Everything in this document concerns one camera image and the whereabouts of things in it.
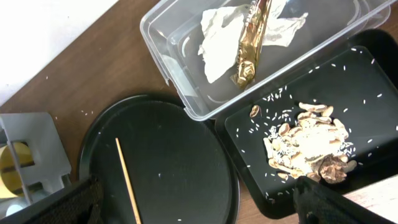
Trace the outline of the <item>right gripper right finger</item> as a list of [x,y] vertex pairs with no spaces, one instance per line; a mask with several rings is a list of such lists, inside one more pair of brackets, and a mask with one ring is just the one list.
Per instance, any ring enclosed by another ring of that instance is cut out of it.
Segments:
[[297,179],[294,207],[300,224],[393,224],[308,177]]

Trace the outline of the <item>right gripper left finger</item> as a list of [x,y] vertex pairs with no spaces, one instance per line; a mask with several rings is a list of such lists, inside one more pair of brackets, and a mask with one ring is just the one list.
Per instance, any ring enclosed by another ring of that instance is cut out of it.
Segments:
[[76,182],[1,220],[2,224],[99,224],[104,188],[96,177]]

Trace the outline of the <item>wooden chopstick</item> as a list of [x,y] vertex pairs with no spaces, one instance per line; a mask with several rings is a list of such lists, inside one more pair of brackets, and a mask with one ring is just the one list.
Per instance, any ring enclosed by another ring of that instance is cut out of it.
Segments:
[[117,150],[118,150],[119,160],[120,160],[121,167],[122,167],[122,170],[123,170],[124,180],[125,180],[127,191],[128,191],[128,195],[129,195],[129,200],[130,200],[131,207],[132,207],[132,210],[133,210],[133,213],[134,213],[134,218],[135,218],[135,221],[136,221],[137,224],[142,224],[142,221],[141,221],[141,218],[140,218],[140,214],[139,214],[139,210],[138,210],[137,203],[136,203],[136,199],[135,199],[135,196],[134,196],[133,187],[131,185],[131,181],[130,181],[130,178],[129,178],[129,174],[128,174],[128,171],[127,171],[127,167],[126,167],[126,163],[125,163],[125,160],[124,160],[124,156],[123,156],[123,152],[122,152],[122,149],[121,149],[121,145],[120,145],[119,139],[115,138],[115,141],[116,141],[116,146],[117,146]]

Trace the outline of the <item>peanut shells and rice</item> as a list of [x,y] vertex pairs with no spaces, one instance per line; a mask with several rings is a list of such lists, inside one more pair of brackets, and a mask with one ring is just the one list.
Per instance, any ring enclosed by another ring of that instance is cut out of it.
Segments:
[[346,150],[349,132],[337,118],[332,118],[332,105],[311,105],[300,102],[302,110],[295,124],[273,126],[263,144],[268,164],[285,182],[288,178],[308,177],[329,184],[343,182],[358,163],[350,160]]

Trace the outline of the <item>yellow bowl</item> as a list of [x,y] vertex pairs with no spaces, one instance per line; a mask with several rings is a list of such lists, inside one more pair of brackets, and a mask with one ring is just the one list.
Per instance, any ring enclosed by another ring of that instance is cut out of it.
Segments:
[[[22,142],[15,142],[19,162],[22,167],[34,165],[29,147]],[[16,171],[14,160],[8,146],[1,148],[1,199],[23,196],[21,178]]]

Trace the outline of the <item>white tissue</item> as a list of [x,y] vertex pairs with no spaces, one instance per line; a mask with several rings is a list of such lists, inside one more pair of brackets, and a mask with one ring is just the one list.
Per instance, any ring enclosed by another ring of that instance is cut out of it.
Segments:
[[[288,47],[296,31],[305,24],[308,12],[300,17],[280,17],[287,3],[287,0],[272,2],[263,46]],[[204,40],[199,45],[198,55],[203,56],[209,83],[215,82],[236,63],[239,39],[248,15],[249,4],[203,11],[200,24]]]

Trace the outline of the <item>gold foil wrapper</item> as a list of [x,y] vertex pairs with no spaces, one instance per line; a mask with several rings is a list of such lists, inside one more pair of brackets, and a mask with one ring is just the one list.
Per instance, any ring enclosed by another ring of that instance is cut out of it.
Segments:
[[252,1],[244,21],[239,40],[237,73],[231,76],[232,81],[242,90],[254,80],[271,4],[272,0]]

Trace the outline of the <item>pink plastic cup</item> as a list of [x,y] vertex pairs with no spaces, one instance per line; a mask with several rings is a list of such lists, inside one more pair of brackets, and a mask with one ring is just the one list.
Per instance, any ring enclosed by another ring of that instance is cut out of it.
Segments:
[[22,202],[12,203],[6,209],[6,217],[9,217],[9,216],[17,213],[17,212],[25,209],[26,207],[28,207],[28,204],[26,204],[26,203],[22,203]]

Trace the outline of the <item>grey dishwasher rack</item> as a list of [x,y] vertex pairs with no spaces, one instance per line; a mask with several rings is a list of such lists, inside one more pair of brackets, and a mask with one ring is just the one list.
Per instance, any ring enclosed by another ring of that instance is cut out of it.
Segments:
[[[15,142],[26,144],[34,165],[22,167]],[[1,199],[1,218],[7,207],[16,202],[28,206],[71,185],[72,167],[49,113],[2,113],[1,148],[8,146],[23,189],[23,196]]]

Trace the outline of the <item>black rectangular waste bin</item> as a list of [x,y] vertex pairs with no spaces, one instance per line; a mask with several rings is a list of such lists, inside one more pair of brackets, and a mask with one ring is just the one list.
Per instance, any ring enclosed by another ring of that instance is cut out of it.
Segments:
[[294,179],[268,165],[264,137],[294,124],[299,103],[334,107],[348,131],[344,148],[358,166],[331,189],[347,194],[397,174],[397,43],[383,30],[366,30],[309,66],[255,91],[216,120],[221,138],[259,211],[267,218],[293,214]]

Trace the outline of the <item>clear plastic waste bin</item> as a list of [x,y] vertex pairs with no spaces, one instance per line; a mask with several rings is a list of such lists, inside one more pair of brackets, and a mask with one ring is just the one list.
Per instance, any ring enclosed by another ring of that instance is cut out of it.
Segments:
[[[280,73],[340,37],[383,24],[391,13],[389,0],[293,0],[281,18],[308,13],[288,47],[264,47],[260,80]],[[161,0],[141,19],[140,30],[166,82],[172,82],[185,111],[195,121],[216,115],[244,97],[229,79],[232,67],[214,84],[205,78],[205,63],[197,54],[204,39],[200,20],[207,9],[239,6],[240,0]]]

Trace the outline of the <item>round black tray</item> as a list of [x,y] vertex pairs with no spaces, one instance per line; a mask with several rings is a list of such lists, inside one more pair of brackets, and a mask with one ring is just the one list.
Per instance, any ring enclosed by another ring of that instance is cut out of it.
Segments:
[[[128,174],[131,185],[125,183]],[[105,223],[234,223],[239,182],[212,125],[190,119],[176,99],[138,95],[100,113],[81,146],[79,179],[104,188]]]

